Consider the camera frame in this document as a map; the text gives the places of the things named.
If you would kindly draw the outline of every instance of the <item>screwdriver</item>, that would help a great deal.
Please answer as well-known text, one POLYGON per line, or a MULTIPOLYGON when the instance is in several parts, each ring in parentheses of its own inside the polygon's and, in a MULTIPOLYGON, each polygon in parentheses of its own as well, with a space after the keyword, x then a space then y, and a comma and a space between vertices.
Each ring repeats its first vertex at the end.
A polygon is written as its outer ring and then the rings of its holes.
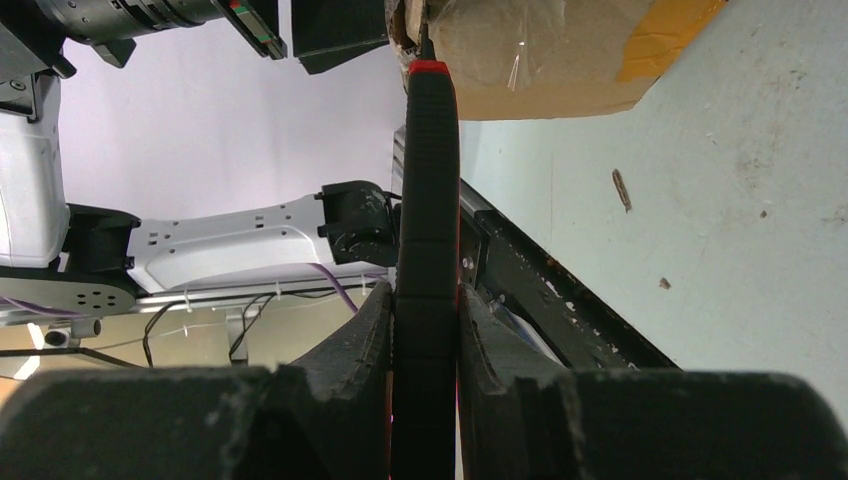
POLYGON ((453 478, 458 341, 459 121, 426 22, 409 67, 393 343, 395 480, 453 478))

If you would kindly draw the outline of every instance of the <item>yellow tape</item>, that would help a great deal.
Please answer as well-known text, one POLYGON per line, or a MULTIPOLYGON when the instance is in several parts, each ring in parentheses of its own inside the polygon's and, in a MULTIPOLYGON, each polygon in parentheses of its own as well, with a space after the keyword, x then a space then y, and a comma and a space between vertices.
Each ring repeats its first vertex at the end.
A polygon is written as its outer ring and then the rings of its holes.
POLYGON ((726 0, 657 0, 624 46, 618 82, 656 78, 677 60, 726 0))

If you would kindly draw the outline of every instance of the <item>brown cardboard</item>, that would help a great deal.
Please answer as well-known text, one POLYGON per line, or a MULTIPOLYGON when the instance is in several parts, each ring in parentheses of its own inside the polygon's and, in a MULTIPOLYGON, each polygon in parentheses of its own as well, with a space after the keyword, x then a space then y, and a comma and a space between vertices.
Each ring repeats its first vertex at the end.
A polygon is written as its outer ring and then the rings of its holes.
MULTIPOLYGON (((390 29, 417 39, 424 1, 405 0, 403 14, 394 16, 390 29)), ((725 4, 430 2, 430 36, 436 56, 450 67, 463 120, 582 117, 628 110, 725 4)), ((395 50, 406 66, 413 49, 408 42, 407 48, 399 43, 395 41, 395 50)))

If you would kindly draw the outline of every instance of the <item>red tip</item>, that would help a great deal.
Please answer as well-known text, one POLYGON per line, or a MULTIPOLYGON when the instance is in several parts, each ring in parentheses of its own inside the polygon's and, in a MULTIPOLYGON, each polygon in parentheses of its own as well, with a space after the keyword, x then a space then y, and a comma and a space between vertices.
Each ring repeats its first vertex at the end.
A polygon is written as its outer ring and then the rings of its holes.
POLYGON ((441 73, 450 76, 448 64, 437 60, 415 60, 409 66, 409 74, 414 75, 416 73, 441 73))

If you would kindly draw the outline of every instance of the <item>robotic arm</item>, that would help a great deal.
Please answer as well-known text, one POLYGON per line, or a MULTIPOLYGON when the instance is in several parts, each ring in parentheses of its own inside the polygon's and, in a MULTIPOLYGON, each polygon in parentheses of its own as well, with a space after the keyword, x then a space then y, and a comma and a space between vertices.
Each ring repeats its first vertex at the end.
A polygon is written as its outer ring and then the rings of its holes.
POLYGON ((276 0, 16 0, 0 11, 0 296, 85 315, 268 266, 397 261, 397 212, 368 182, 263 209, 139 220, 68 205, 58 136, 65 38, 123 67, 133 37, 224 17, 262 56, 285 57, 276 0))

